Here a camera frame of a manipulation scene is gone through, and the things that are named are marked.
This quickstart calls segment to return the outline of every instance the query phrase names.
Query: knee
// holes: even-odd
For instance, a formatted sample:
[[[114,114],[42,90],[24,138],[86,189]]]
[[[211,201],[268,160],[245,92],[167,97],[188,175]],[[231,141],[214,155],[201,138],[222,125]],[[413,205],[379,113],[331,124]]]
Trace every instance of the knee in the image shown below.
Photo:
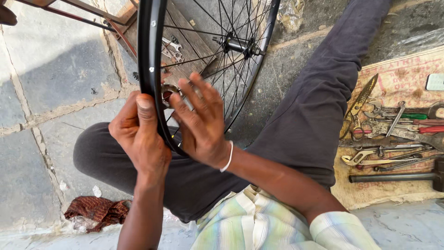
[[[112,138],[108,130],[109,122],[96,123],[85,129],[77,138],[74,145],[73,162],[75,168],[91,176],[100,157],[106,149],[105,144]]]

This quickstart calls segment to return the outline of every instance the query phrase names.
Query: green screwdriver handle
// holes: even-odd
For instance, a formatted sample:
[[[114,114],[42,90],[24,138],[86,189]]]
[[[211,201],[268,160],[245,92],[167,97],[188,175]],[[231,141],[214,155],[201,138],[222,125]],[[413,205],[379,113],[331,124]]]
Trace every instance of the green screwdriver handle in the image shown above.
[[[426,114],[415,114],[415,113],[403,113],[401,115],[401,118],[425,120],[425,119],[427,119],[427,115]]]

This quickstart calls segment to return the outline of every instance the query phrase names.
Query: smartphone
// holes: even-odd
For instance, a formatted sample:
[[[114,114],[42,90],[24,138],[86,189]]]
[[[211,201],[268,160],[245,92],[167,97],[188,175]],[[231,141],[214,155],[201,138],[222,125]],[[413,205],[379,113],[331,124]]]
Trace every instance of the smartphone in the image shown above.
[[[425,89],[430,91],[444,90],[444,74],[430,74],[427,77]]]

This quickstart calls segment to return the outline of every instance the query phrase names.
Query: striped shirt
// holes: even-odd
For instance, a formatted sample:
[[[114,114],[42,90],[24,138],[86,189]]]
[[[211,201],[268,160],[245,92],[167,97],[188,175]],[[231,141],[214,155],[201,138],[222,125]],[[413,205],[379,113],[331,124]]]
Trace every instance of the striped shirt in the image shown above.
[[[355,215],[320,214],[308,227],[299,212],[253,185],[231,192],[197,225],[193,250],[380,249]]]

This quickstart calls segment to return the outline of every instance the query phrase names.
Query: leg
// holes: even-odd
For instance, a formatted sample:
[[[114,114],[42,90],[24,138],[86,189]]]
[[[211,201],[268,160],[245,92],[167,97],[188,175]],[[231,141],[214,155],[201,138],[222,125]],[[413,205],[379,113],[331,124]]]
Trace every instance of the leg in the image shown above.
[[[137,171],[108,131],[108,122],[86,129],[74,147],[74,165],[82,173],[133,194]],[[163,204],[183,222],[197,220],[231,191],[249,182],[173,153],[165,179]]]
[[[297,169],[325,188],[360,57],[367,53],[390,0],[352,0],[301,71],[251,153]]]

